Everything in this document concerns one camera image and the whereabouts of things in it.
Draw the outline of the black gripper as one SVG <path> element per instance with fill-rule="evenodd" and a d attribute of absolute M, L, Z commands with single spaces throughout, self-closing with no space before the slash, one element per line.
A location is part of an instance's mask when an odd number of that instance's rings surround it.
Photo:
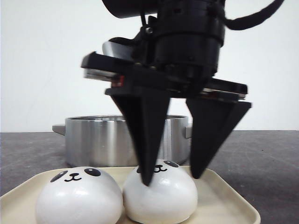
<path fill-rule="evenodd" d="M 133 39 L 115 37 L 82 61 L 88 78 L 129 89 L 169 91 L 175 98 L 220 92 L 244 99 L 245 84 L 215 79 L 224 23 L 215 13 L 222 0 L 106 0 L 117 18 L 140 16 L 142 26 Z"/>

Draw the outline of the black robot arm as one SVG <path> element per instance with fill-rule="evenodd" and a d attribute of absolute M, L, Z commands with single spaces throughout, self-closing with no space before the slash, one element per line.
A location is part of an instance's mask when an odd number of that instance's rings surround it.
<path fill-rule="evenodd" d="M 82 68 L 106 79 L 105 93 L 125 118 L 142 182 L 150 185 L 171 98 L 184 98 L 193 117 L 190 165 L 198 179 L 251 103 L 244 84 L 214 78 L 224 43 L 222 0 L 106 0 L 118 18 L 140 16 L 134 39 L 113 38 L 123 59 L 88 54 Z"/>

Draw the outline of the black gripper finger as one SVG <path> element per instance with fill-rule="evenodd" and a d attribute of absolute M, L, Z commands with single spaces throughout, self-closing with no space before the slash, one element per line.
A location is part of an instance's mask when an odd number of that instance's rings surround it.
<path fill-rule="evenodd" d="M 191 174 L 199 179 L 251 103 L 188 99 L 186 104 L 193 117 Z"/>
<path fill-rule="evenodd" d="M 123 114 L 133 140 L 144 185 L 153 177 L 170 93 L 151 88 L 109 88 L 109 95 Z"/>

